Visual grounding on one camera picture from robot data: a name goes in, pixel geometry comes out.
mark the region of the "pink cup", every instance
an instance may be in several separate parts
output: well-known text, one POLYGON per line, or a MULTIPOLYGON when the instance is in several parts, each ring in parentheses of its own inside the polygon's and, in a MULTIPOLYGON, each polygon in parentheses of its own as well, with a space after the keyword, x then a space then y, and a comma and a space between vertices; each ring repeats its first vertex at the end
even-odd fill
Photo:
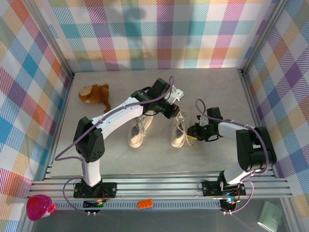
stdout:
POLYGON ((46 195, 35 195, 28 199, 26 211, 30 220, 36 221, 40 218, 50 216, 57 208, 52 199, 46 195))

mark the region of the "sneaker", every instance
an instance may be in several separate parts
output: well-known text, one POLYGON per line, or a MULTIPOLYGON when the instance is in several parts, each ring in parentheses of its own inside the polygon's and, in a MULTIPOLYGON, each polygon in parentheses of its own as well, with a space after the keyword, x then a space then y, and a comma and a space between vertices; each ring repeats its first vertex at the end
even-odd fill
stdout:
POLYGON ((191 145, 188 141, 186 133, 190 121, 190 112, 189 109, 185 106, 180 106, 179 109, 180 112, 174 118, 172 134, 170 136, 170 144, 175 148, 182 147, 185 141, 191 145))
MULTIPOLYGON (((153 115, 153 111, 148 111, 147 115, 153 115)), ((138 118, 134 119, 132 127, 130 129, 127 141, 130 147, 137 148, 143 142, 144 137, 146 136, 146 130, 153 121, 154 116, 141 115, 138 118)))

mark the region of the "stuffed animal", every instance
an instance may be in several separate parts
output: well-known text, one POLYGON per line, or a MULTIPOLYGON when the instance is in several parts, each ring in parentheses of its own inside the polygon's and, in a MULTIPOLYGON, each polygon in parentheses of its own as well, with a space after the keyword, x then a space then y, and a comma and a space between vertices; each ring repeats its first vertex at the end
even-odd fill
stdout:
POLYGON ((78 97, 80 100, 86 103, 92 102, 102 102, 106 106, 106 110, 104 113, 109 112, 111 110, 111 105, 108 102, 109 98, 109 86, 108 84, 104 84, 102 86, 93 85, 93 86, 85 86, 81 90, 79 90, 78 97))

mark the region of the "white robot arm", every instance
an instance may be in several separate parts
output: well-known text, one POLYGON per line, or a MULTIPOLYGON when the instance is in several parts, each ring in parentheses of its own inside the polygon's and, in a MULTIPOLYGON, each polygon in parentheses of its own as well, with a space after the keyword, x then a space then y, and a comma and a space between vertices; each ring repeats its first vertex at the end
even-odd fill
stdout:
MULTIPOLYGON (((218 107, 207 109, 207 115, 213 119, 220 119, 221 113, 218 107)), ((220 137, 227 137, 237 144, 238 161, 229 169, 222 171, 217 181, 203 181, 204 196, 223 196, 227 193, 230 196, 245 195, 243 179, 266 168, 266 157, 259 139, 251 130, 217 120, 207 119, 205 116, 198 116, 199 123, 188 128, 187 134, 199 141, 212 142, 220 137)), ((276 164, 276 155, 265 127, 254 128, 261 136, 268 153, 269 165, 276 164)))
POLYGON ((74 198, 101 197, 103 189, 108 189, 109 197, 113 197, 116 192, 116 183, 102 183, 100 175, 99 163, 105 152, 104 140, 115 129, 149 110, 156 113, 160 112, 168 119, 175 117, 179 113, 179 108, 174 102, 179 101, 183 96, 183 92, 175 86, 172 86, 169 94, 158 101, 138 104, 139 102, 157 99, 166 93, 168 89, 170 89, 169 83, 159 78, 152 87, 135 91, 124 103, 113 109, 116 111, 115 113, 109 114, 107 112, 91 120, 84 117, 79 121, 74 141, 85 131, 96 124, 98 125, 76 144, 76 150, 84 163, 85 175, 82 183, 77 183, 75 186, 74 198))

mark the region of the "plaid wallpaper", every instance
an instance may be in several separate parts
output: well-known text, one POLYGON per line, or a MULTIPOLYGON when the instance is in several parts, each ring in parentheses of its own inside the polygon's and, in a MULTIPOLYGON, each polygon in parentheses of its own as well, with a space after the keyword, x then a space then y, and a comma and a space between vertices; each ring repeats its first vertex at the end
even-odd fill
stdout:
POLYGON ((309 230, 309 1, 288 2, 249 75, 277 169, 309 230))
POLYGON ((0 232, 16 231, 68 84, 22 0, 0 0, 0 232))
POLYGON ((36 0, 77 72, 240 67, 275 2, 36 0))
POLYGON ((254 35, 254 37, 253 37, 253 39, 252 39, 252 41, 250 43, 250 46, 249 46, 249 48, 248 48, 248 50, 246 52, 246 55, 245 55, 241 65, 238 68, 243 69, 245 64, 247 63, 248 58, 250 57, 250 55, 251 55, 251 53, 252 53, 252 51, 253 51, 253 49, 254 49, 257 41, 258 41, 258 39, 260 38, 260 36, 261 36, 265 26, 266 26, 267 21, 268 21, 269 17, 271 16, 271 13, 274 10, 274 8, 275 8, 275 6, 276 6, 278 1, 279 0, 272 0, 271 4, 268 6, 268 9, 267 9, 267 11, 266 11, 266 13, 265 13, 265 15, 263 17, 263 20, 262 20, 260 26, 258 27, 258 29, 257 29, 257 31, 256 31, 256 33, 255 33, 255 35, 254 35))

